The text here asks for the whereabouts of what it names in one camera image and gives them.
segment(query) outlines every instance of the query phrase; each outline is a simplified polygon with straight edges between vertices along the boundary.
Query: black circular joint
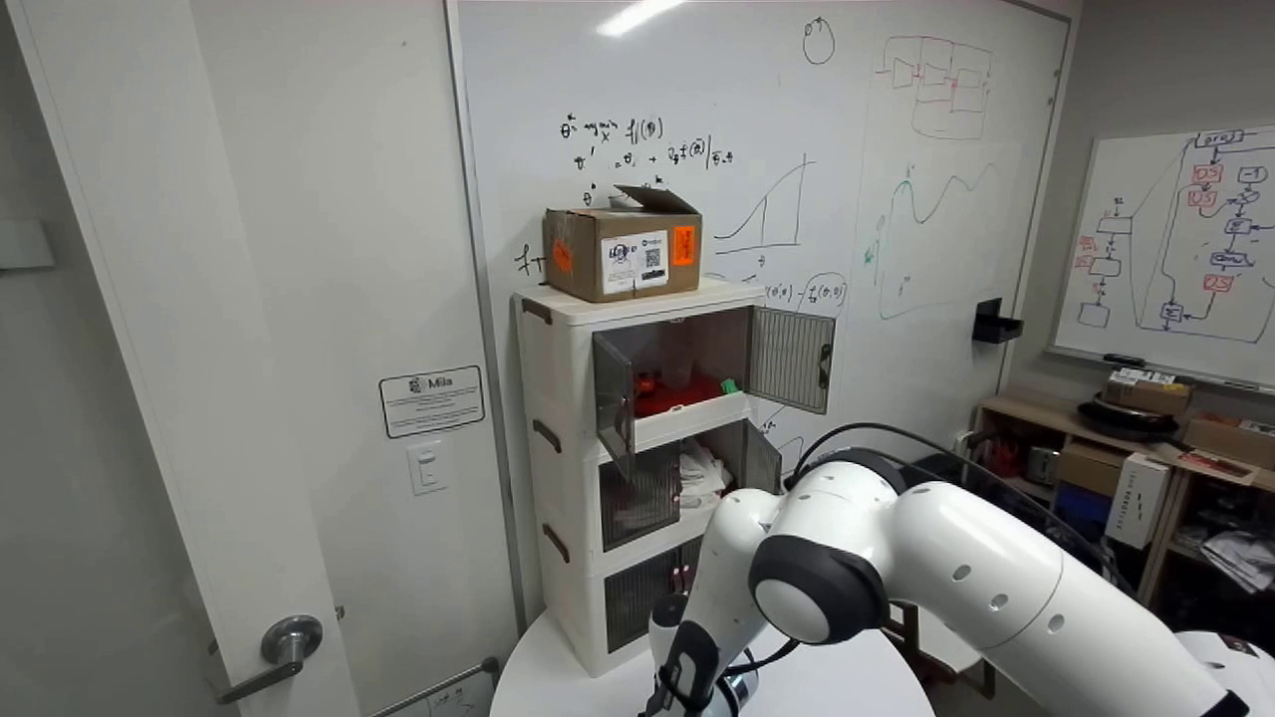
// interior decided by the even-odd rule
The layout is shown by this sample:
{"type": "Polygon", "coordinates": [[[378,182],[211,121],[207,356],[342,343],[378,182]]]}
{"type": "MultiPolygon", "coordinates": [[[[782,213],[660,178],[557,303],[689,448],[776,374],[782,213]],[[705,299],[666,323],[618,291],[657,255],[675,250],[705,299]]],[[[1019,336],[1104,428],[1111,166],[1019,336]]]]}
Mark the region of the black circular joint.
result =
{"type": "Polygon", "coordinates": [[[873,563],[832,546],[815,546],[791,534],[763,538],[747,569],[751,603],[757,603],[757,585],[763,583],[790,585],[804,593],[812,611],[820,611],[820,616],[830,622],[830,634],[812,647],[847,643],[861,628],[879,628],[889,622],[889,593],[873,563]]]}

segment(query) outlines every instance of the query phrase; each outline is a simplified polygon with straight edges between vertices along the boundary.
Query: desk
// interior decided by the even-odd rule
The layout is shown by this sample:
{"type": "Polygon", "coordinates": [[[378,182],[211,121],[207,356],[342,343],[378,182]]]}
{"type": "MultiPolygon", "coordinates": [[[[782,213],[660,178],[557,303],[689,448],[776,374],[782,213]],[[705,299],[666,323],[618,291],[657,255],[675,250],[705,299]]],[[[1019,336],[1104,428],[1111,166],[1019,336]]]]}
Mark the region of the desk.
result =
{"type": "Polygon", "coordinates": [[[993,393],[980,405],[980,429],[989,424],[1025,424],[1030,429],[1058,435],[1065,441],[1093,441],[1093,448],[1104,448],[1104,451],[1114,451],[1114,453],[1134,453],[1138,451],[1138,453],[1172,465],[1167,494],[1164,494],[1158,518],[1155,518],[1150,541],[1146,541],[1143,583],[1134,589],[1134,599],[1143,607],[1158,603],[1164,559],[1174,551],[1172,538],[1180,534],[1180,518],[1184,518],[1185,502],[1192,502],[1192,485],[1195,484],[1227,484],[1227,485],[1275,494],[1275,469],[1263,469],[1263,465],[1249,465],[1249,461],[1233,461],[1233,465],[1241,465],[1241,476],[1231,476],[1231,469],[1217,469],[1213,461],[1199,461],[1192,453],[1167,453],[1158,448],[1123,441],[1123,440],[1087,429],[1073,413],[1073,405],[1039,400],[1039,393],[993,393]]]}
{"type": "MultiPolygon", "coordinates": [[[[771,655],[782,638],[763,628],[751,655],[771,655]]],[[[646,699],[654,663],[638,655],[618,671],[590,678],[540,613],[507,663],[490,717],[632,717],[646,699]]],[[[879,634],[861,634],[824,651],[796,651],[759,671],[759,690],[741,717],[932,717],[932,704],[908,663],[879,634]]]]}

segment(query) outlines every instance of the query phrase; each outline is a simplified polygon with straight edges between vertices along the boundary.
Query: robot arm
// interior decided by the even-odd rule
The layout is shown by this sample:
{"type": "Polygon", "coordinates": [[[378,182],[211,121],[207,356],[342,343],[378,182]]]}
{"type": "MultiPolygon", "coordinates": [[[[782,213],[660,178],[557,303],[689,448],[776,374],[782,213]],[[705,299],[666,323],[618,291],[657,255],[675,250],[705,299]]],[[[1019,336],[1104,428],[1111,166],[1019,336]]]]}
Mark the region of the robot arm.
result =
{"type": "Polygon", "coordinates": [[[865,465],[830,461],[783,500],[746,492],[715,512],[646,713],[699,713],[759,622],[832,647],[879,628],[889,603],[932,611],[1051,713],[1269,709],[1269,694],[1241,694],[1259,680],[1227,674],[1275,674],[1269,656],[1199,663],[1155,613],[969,492],[924,484],[896,494],[865,465]]]}

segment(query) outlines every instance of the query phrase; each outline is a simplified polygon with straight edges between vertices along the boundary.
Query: door handle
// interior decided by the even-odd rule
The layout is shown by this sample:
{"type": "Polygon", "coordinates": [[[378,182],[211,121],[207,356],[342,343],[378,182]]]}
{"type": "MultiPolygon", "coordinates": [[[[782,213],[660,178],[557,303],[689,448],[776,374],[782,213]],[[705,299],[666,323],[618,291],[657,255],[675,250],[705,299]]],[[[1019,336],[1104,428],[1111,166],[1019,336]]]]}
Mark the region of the door handle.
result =
{"type": "Polygon", "coordinates": [[[304,674],[306,656],[320,655],[321,647],[321,622],[320,616],[282,616],[261,634],[261,663],[272,664],[265,674],[240,680],[224,694],[224,704],[236,704],[257,690],[272,690],[278,680],[290,680],[304,674]]]}

